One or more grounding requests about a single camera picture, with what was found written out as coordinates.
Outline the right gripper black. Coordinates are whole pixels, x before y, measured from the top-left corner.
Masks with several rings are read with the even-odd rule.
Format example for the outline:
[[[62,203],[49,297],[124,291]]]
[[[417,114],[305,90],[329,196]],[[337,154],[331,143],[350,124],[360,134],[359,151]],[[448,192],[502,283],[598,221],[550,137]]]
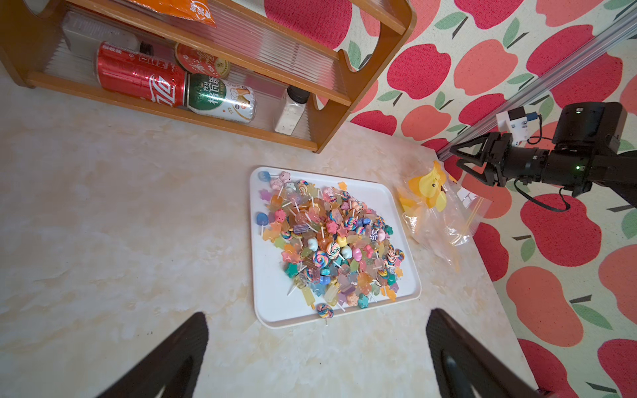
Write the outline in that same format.
[[[456,165],[482,184],[502,186],[510,179],[524,183],[543,182],[564,187],[571,192],[586,192],[589,164],[597,149],[597,134],[556,133],[554,149],[519,148],[512,146],[511,134],[487,133],[455,144],[452,155],[459,158]],[[472,168],[470,162],[489,164]]]

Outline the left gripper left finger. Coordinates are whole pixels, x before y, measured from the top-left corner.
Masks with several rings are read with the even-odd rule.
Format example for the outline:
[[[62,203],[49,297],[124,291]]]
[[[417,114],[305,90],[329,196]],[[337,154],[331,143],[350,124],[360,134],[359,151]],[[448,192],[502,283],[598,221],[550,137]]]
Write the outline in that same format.
[[[192,397],[208,338],[206,316],[194,313],[100,396]]]

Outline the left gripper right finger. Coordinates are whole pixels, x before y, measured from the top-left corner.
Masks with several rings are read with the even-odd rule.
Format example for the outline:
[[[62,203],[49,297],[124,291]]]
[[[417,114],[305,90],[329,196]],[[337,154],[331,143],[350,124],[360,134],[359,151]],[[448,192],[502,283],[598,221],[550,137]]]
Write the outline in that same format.
[[[441,396],[538,396],[445,310],[431,311],[426,336]]]

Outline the ziploc bag of yellow candies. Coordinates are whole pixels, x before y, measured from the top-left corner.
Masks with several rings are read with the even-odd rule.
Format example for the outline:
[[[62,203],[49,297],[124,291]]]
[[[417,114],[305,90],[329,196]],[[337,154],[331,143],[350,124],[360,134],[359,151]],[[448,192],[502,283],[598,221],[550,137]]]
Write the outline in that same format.
[[[459,269],[460,247],[476,233],[491,200],[461,187],[438,160],[427,173],[401,179],[396,193],[411,237]]]

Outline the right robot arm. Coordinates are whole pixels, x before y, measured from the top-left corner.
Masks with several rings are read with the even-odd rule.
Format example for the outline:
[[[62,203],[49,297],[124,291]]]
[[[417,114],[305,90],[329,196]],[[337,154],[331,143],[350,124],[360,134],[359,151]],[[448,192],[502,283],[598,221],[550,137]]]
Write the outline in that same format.
[[[451,146],[457,166],[490,187],[508,181],[554,185],[573,197],[593,185],[636,204],[636,152],[620,153],[627,111],[618,102],[570,104],[562,110],[553,149],[521,148],[511,133],[489,132]]]

